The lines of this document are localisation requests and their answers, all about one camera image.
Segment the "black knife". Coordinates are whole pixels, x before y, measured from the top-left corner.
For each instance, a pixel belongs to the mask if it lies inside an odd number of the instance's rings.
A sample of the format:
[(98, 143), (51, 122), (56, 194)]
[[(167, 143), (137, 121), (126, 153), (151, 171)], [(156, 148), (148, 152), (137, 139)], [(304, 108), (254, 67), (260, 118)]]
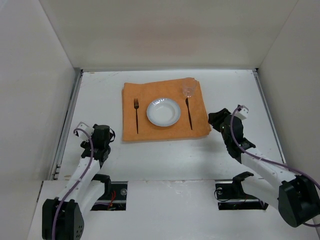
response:
[(190, 113), (189, 98), (188, 97), (185, 99), (185, 104), (187, 106), (188, 120), (189, 120), (190, 129), (193, 130), (193, 124), (192, 124), (192, 118), (191, 118), (191, 113)]

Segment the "clear drinking glass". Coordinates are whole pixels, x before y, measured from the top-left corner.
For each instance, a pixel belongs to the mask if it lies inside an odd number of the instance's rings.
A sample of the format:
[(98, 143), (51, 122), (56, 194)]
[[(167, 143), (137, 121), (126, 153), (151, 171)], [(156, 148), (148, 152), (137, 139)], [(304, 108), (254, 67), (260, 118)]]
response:
[(188, 77), (182, 80), (182, 92), (186, 98), (194, 95), (197, 87), (197, 81), (194, 78)]

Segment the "black fork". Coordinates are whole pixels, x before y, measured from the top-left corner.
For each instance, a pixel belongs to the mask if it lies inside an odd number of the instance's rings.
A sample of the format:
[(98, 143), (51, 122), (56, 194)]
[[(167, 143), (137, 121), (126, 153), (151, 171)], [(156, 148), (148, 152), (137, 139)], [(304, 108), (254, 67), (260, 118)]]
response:
[(133, 100), (134, 109), (135, 109), (135, 121), (136, 121), (136, 133), (139, 133), (139, 119), (138, 119), (138, 109), (139, 109), (139, 100), (135, 98)]

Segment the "white round plate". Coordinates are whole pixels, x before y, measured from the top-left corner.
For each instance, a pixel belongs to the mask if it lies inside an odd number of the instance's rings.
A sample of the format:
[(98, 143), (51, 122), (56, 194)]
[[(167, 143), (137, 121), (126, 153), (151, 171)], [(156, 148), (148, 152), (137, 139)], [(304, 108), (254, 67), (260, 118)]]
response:
[(146, 116), (155, 126), (170, 127), (180, 119), (181, 109), (178, 103), (170, 98), (158, 98), (148, 105)]

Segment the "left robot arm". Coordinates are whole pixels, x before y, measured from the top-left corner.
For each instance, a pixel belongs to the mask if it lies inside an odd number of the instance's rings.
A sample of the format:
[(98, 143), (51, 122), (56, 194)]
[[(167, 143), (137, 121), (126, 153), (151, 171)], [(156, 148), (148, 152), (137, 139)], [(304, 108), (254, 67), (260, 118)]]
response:
[(100, 174), (111, 152), (115, 132), (108, 125), (92, 127), (80, 122), (73, 133), (82, 138), (83, 152), (64, 189), (42, 205), (41, 234), (44, 240), (79, 240), (84, 217), (96, 201), (111, 191), (111, 179)]

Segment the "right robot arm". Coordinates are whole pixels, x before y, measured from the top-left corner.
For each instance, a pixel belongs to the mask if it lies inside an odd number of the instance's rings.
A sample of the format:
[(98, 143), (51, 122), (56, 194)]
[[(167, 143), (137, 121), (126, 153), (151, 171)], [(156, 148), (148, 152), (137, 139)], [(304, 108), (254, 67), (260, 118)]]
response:
[(233, 112), (224, 108), (208, 115), (208, 123), (221, 133), (228, 154), (251, 170), (233, 177), (228, 190), (220, 187), (217, 200), (252, 196), (277, 209), (289, 226), (309, 226), (308, 221), (320, 214), (319, 183), (298, 169), (268, 159), (246, 139), (242, 121), (248, 113), (248, 108), (239, 105)]

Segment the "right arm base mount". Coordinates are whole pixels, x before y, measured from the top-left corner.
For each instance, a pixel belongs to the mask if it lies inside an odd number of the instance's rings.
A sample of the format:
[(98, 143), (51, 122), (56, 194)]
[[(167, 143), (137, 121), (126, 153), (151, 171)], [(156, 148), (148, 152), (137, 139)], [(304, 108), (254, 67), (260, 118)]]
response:
[(265, 211), (269, 206), (266, 202), (243, 190), (242, 182), (253, 176), (253, 173), (245, 171), (233, 177), (232, 180), (218, 180), (214, 190), (218, 209), (220, 211)]

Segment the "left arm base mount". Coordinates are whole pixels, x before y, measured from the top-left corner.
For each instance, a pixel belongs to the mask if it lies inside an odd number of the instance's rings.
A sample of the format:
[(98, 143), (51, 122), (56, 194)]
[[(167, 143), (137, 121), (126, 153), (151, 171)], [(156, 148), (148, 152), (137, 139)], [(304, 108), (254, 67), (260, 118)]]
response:
[(104, 184), (103, 195), (95, 202), (92, 211), (125, 211), (127, 207), (128, 182), (112, 181), (109, 175), (96, 174), (94, 181)]

